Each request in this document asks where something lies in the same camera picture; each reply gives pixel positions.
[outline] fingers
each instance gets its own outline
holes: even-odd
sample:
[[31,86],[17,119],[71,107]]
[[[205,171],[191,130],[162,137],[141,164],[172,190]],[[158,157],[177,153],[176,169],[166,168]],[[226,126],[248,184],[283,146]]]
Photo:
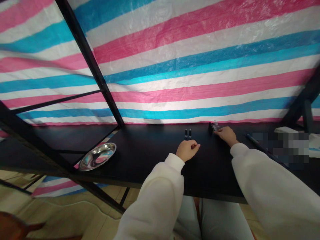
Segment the fingers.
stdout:
[[190,144],[190,146],[191,145],[197,145],[197,142],[196,142],[196,140],[189,140],[189,141],[187,141],[189,144]]
[[194,154],[196,154],[197,151],[199,150],[200,146],[201,146],[200,144],[197,144],[197,145],[192,149],[192,152],[193,152]]

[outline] hand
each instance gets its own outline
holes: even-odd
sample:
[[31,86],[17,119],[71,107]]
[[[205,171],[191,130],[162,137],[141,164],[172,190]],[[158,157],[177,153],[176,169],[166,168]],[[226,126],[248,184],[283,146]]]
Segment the hand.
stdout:
[[200,144],[197,144],[195,140],[183,141],[180,143],[176,155],[186,162],[190,160],[199,150]]
[[224,140],[230,147],[232,147],[236,143],[239,143],[237,141],[236,134],[230,127],[223,127],[218,131],[215,131],[214,133],[217,134],[222,140]]

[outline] stainless steel plate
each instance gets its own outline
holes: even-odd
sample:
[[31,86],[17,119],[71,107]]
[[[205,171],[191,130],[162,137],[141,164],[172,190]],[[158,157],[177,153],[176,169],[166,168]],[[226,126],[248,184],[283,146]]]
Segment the stainless steel plate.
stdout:
[[81,160],[79,170],[90,171],[107,162],[117,150],[114,143],[105,143],[95,147]]

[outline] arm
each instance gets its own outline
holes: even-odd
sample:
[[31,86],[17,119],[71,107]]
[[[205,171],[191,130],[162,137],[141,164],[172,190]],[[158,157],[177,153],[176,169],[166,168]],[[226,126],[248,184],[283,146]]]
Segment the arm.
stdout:
[[169,239],[181,207],[181,169],[199,150],[196,141],[183,141],[143,182],[138,199],[125,211],[114,239]]
[[239,186],[268,235],[272,239],[317,239],[320,197],[265,153],[239,143],[231,128],[215,133],[231,147]]

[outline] blue stripe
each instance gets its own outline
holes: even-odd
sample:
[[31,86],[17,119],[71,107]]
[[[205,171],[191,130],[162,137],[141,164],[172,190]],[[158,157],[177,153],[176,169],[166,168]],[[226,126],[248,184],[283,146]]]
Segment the blue stripe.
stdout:
[[[103,184],[103,183],[97,183],[96,185],[98,187],[100,187],[100,188],[108,186],[107,184]],[[69,192],[69,193],[66,193],[66,194],[59,195],[59,196],[73,195],[73,194],[82,193],[82,192],[86,192],[86,191],[87,190],[85,188],[82,188],[82,189],[76,190],[74,192]]]
[[[229,105],[211,108],[182,109],[169,111],[144,111],[134,109],[119,109],[122,117],[146,118],[146,119],[187,119],[200,116],[226,116],[236,113],[245,113],[258,110],[286,109],[295,97],[261,99],[238,105]],[[320,98],[316,99],[313,108],[320,108]],[[80,117],[112,116],[110,109],[66,109],[54,111],[30,111],[18,115],[22,119],[34,119],[40,117]]]
[[118,84],[129,85],[204,72],[222,71],[319,54],[319,43],[320,30],[306,31],[176,58],[104,77],[107,83],[117,82]]
[[74,10],[84,32],[149,4],[154,0],[91,0]]
[[32,36],[12,43],[0,44],[0,50],[36,53],[72,40],[74,40],[73,35],[70,32],[67,23],[63,20],[62,22],[48,26],[44,30],[35,33]]
[[109,108],[105,109],[88,109],[88,108],[79,108],[79,109],[61,109],[53,111],[30,111],[25,113],[20,113],[18,116],[21,119],[34,119],[41,117],[109,117],[113,116]]
[[47,176],[43,179],[42,182],[50,182],[52,180],[57,180],[57,179],[60,179],[61,177],[52,177],[52,176]]
[[142,111],[133,109],[119,109],[122,117],[146,119],[187,119],[200,116],[226,116],[230,114],[245,113],[258,110],[287,108],[291,97],[262,99],[238,105],[222,107],[169,110],[169,111]]
[[69,74],[46,78],[16,80],[0,83],[0,93],[41,88],[62,88],[96,84],[92,76]]

